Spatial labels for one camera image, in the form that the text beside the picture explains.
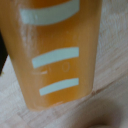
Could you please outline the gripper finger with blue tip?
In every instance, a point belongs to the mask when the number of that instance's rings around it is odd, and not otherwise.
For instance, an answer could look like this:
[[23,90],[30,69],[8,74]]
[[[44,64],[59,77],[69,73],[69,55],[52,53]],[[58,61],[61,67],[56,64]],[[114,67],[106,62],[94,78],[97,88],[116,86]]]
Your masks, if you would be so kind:
[[5,64],[6,58],[8,56],[4,40],[2,38],[2,35],[0,33],[0,74],[2,72],[3,66]]

